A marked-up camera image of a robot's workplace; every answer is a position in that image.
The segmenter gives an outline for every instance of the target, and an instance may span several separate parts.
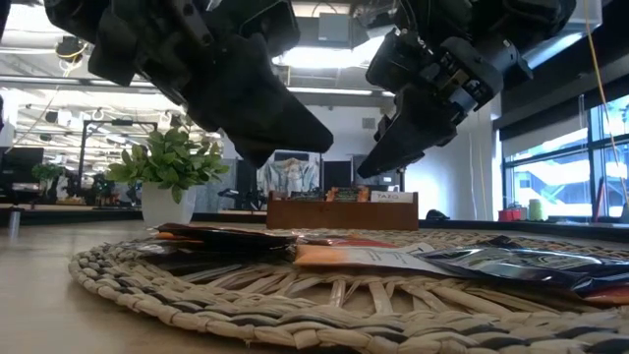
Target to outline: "wicker mat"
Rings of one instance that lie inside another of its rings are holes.
[[[495,234],[347,230],[400,246],[471,245]],[[529,248],[611,258],[629,253],[516,239]],[[252,265],[193,284],[135,251],[104,245],[77,254],[88,291],[176,327],[294,348],[361,353],[629,353],[629,308],[601,309],[541,289],[374,269]]]

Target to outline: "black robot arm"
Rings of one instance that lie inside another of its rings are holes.
[[[278,148],[326,152],[330,132],[273,75],[270,58],[295,46],[289,0],[46,0],[53,25],[94,44],[89,70],[128,86],[135,74],[222,129],[262,166]]]
[[[505,87],[533,77],[521,56],[556,35],[576,0],[402,0],[396,25],[367,80],[396,94],[377,144],[359,167],[363,177],[405,166],[443,147],[456,127]]]

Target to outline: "potted plant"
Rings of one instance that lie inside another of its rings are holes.
[[[50,187],[55,178],[63,174],[63,171],[63,167],[53,163],[39,163],[32,168],[30,173],[32,177],[39,180],[39,193],[44,200],[47,197],[48,187]]]
[[[107,179],[143,182],[142,211],[148,226],[189,223],[196,199],[190,188],[220,181],[219,175],[229,170],[220,163],[218,145],[198,145],[178,128],[166,134],[151,132],[147,141],[150,154],[141,146],[133,146],[131,154],[123,150],[123,163],[110,164]]]

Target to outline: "table surface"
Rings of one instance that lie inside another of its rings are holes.
[[[0,230],[0,353],[157,354],[184,348],[189,354],[294,352],[260,344],[248,347],[241,340],[169,327],[90,294],[72,281],[67,271],[72,255],[104,242],[147,235],[141,221],[22,227],[17,237]]]

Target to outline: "ceiling beam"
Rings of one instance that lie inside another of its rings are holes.
[[[88,92],[160,93],[159,89],[147,82],[132,82],[129,87],[121,87],[105,80],[11,75],[0,75],[0,82],[3,87],[11,89],[56,89],[59,87],[62,90]],[[392,101],[392,97],[385,96],[382,90],[374,89],[371,94],[364,94],[365,90],[356,90],[356,92],[360,94],[309,92],[295,92],[294,94],[305,105],[382,107]]]

